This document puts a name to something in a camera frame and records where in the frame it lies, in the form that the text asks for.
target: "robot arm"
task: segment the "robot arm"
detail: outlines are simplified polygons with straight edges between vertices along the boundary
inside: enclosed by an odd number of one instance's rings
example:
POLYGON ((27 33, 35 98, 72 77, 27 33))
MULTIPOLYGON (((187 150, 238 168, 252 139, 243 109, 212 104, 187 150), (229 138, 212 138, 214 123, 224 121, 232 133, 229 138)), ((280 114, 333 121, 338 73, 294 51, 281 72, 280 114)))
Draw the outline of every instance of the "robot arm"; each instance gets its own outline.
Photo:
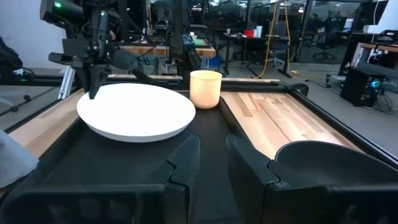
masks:
POLYGON ((184 83, 189 83, 191 71, 201 69, 201 58, 189 32, 191 8, 192 1, 174 0, 170 56, 177 61, 178 74, 184 83))
POLYGON ((42 0, 40 6, 42 20, 69 33, 68 38, 62 40, 64 53, 51 53, 49 60, 71 65, 91 100, 111 73, 111 65, 132 71, 144 83, 151 81, 147 75, 135 69, 136 56, 109 43, 110 26, 120 20, 115 11, 107 8, 113 1, 42 0))

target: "wooden surface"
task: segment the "wooden surface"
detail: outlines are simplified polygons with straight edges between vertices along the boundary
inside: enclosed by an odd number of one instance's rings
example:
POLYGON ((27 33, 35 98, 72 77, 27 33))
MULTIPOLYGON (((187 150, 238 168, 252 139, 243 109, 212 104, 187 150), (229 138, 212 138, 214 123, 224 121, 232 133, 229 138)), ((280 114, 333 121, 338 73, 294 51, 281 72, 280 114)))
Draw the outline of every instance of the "wooden surface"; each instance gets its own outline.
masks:
MULTIPOLYGON (((147 56, 150 56, 150 55, 168 55, 169 54, 168 49, 158 49, 158 48, 154 48, 154 47, 124 46, 123 48, 126 49, 128 52, 136 54, 136 55, 145 54, 147 56)), ((212 57, 216 56, 216 50, 214 48, 209 48, 209 49, 197 48, 197 54, 199 55, 199 57, 212 58, 212 57)))
POLYGON ((284 144, 300 140, 358 149, 288 94, 222 92, 221 96, 254 147, 271 159, 284 144))
MULTIPOLYGON (((163 79, 163 80, 178 80, 181 79, 178 76, 172 75, 149 75, 153 79, 163 79)), ((128 74, 113 74, 109 75, 111 78, 136 78, 135 75, 128 74)), ((278 79, 266 79, 266 78, 222 78, 223 81, 236 81, 236 82, 256 82, 256 83, 269 83, 269 82, 280 82, 278 79)))
MULTIPOLYGON (((72 94, 10 136, 34 156, 40 157, 78 118, 76 104, 83 94, 82 90, 72 94)), ((359 150, 288 94, 222 92, 221 96, 254 147, 270 158, 274 158, 284 144, 306 139, 333 142, 359 150)))
MULTIPOLYGON (((362 48, 366 48, 366 49, 375 49, 376 48, 376 45, 375 44, 361 44, 361 47, 362 48)), ((388 51, 390 51, 390 52, 395 52, 395 53, 398 53, 398 47, 397 46, 395 46, 395 47, 388 47, 388 46, 378 46, 377 47, 377 49, 380 49, 380 50, 388 50, 388 51)))

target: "green light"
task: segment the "green light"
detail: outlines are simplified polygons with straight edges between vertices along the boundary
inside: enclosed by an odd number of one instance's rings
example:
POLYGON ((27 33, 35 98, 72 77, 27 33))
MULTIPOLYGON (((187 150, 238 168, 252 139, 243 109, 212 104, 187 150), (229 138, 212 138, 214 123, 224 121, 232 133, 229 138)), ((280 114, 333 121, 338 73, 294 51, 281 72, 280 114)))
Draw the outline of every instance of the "green light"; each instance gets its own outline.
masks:
POLYGON ((61 3, 59 3, 59 2, 54 2, 54 6, 55 7, 62 7, 61 3))

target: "person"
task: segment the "person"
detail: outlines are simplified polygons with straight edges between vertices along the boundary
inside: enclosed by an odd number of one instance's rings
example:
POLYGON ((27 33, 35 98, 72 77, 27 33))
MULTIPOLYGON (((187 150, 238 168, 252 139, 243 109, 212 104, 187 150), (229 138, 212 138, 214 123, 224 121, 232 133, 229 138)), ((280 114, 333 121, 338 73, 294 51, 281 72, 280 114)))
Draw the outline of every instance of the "person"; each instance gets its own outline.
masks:
POLYGON ((111 33, 111 40, 115 40, 116 39, 116 35, 114 34, 114 32, 110 31, 109 33, 111 33))
POLYGON ((312 18, 308 21, 307 30, 312 32, 317 32, 320 24, 321 20, 319 20, 318 14, 313 13, 312 18))

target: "blue bin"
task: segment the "blue bin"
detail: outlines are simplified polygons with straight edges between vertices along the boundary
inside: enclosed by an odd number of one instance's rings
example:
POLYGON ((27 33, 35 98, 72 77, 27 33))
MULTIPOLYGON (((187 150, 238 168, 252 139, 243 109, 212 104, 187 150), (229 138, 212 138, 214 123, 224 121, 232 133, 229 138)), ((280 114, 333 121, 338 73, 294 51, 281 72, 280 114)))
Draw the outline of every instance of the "blue bin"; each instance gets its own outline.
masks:
POLYGON ((210 67, 220 67, 221 66, 221 56, 217 55, 212 59, 206 60, 206 68, 210 67))

